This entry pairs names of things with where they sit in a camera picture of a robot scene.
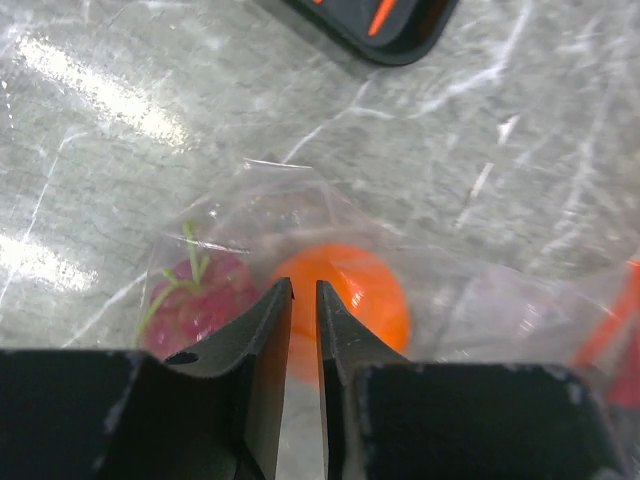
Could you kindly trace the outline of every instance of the plastic bag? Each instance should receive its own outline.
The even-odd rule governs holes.
[[[358,253],[336,253],[335,245]],[[621,438],[632,461],[640,458],[640,424],[630,423],[640,417],[640,268],[622,265],[568,283],[459,259],[377,225],[306,167],[247,162],[163,230],[138,342],[166,357],[248,309],[274,276],[304,278],[306,268],[328,275],[350,311],[411,360],[579,368],[617,405]],[[315,278],[297,282],[296,296],[315,288]],[[390,305],[382,316],[380,305]],[[315,361],[309,328],[294,318],[289,365],[306,372],[287,377],[278,478],[323,475],[317,391],[308,386],[314,372],[304,366]]]

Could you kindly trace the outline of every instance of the orange plastic ball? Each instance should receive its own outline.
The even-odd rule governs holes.
[[[402,352],[409,341],[409,308],[402,287],[376,255],[346,244],[308,248],[278,266],[272,281],[293,284],[289,370],[306,383],[318,383],[316,282],[326,280],[349,313],[389,347]]]

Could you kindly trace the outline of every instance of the table surface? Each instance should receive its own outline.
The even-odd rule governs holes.
[[[4,0],[0,342],[126,345],[154,232],[245,158],[313,166],[458,254],[559,278],[625,261],[639,8],[466,0],[387,69],[281,0]]]

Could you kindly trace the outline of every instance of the green stem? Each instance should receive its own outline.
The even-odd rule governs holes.
[[[198,249],[196,248],[195,225],[191,221],[184,222],[182,231],[187,239],[189,250],[189,263],[191,263],[191,276],[196,285],[200,285],[200,269],[198,267]]]
[[[193,282],[190,280],[178,280],[177,283],[168,286],[160,293],[160,295],[156,297],[156,299],[153,301],[153,303],[149,307],[149,310],[147,310],[147,313],[145,314],[144,318],[140,322],[140,325],[138,325],[138,333],[136,335],[138,339],[142,336],[146,328],[149,326],[151,319],[156,314],[158,309],[167,300],[167,298],[169,298],[169,295],[171,295],[173,292],[175,292],[179,288],[188,288],[192,290]]]
[[[202,277],[204,277],[204,272],[207,271],[207,267],[209,266],[210,262],[211,262],[211,257],[209,255],[202,256],[202,262],[200,262],[200,267],[198,267],[198,272],[200,274],[201,279]]]
[[[173,270],[170,268],[165,268],[162,270],[162,276],[166,278],[171,285],[176,285],[180,280],[176,277],[176,274],[173,273]]]

